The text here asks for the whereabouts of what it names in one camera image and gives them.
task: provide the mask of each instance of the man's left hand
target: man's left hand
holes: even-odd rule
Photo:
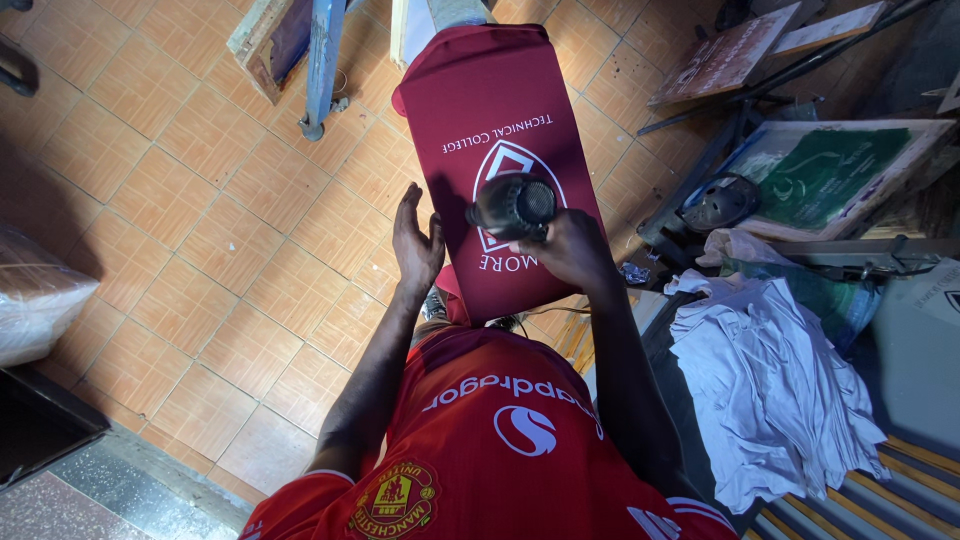
[[[444,228],[440,215],[430,216],[430,237],[420,231],[417,222],[417,204],[423,190],[410,183],[394,220],[394,253],[400,267],[400,289],[409,287],[412,292],[426,294],[444,266]]]

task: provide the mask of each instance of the hand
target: hand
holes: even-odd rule
[[[444,228],[440,215],[430,216],[430,237],[420,231],[417,223],[417,204],[423,190],[410,183],[400,199],[394,220],[394,253],[400,267],[400,285],[409,287],[417,295],[426,295],[444,266]]]
[[[551,274],[588,295],[623,286],[600,227],[582,210],[559,209],[545,241],[510,242],[510,251],[536,257]]]

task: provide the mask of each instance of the shoe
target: shoe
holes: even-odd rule
[[[444,301],[440,299],[440,291],[437,290],[437,285],[431,285],[430,290],[426,293],[423,306],[420,306],[420,315],[423,315],[423,319],[426,321],[437,315],[446,317],[446,306],[444,306]]]
[[[497,328],[504,331],[514,331],[516,327],[520,326],[523,322],[523,319],[527,318],[526,312],[517,313],[514,315],[507,315],[506,317],[500,317],[499,319],[494,319],[493,322],[487,325],[487,328]]]

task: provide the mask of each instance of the orange floor tile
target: orange floor tile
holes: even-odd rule
[[[226,49],[251,4],[36,0],[0,13],[40,79],[33,99],[0,87],[0,220],[101,281],[36,369],[257,503],[305,466],[393,297],[396,202],[423,178],[390,105],[402,77],[390,0],[347,17],[338,95],[351,105],[319,143],[297,126],[305,75],[274,107]],[[646,101],[720,4],[496,2],[499,21],[550,33],[619,260],[716,128],[703,118],[635,137],[678,110]],[[870,47],[781,93],[824,95],[840,117],[852,88],[878,77]],[[549,311],[524,329],[551,343],[564,321]]]

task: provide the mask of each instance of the man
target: man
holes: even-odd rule
[[[561,210],[545,242],[511,249],[587,294],[599,415],[563,358],[514,333],[431,321],[409,349],[444,264],[439,215],[429,237],[418,227],[421,196],[411,184],[400,201],[400,282],[316,457],[241,539],[735,538],[684,474],[622,278],[585,213]]]

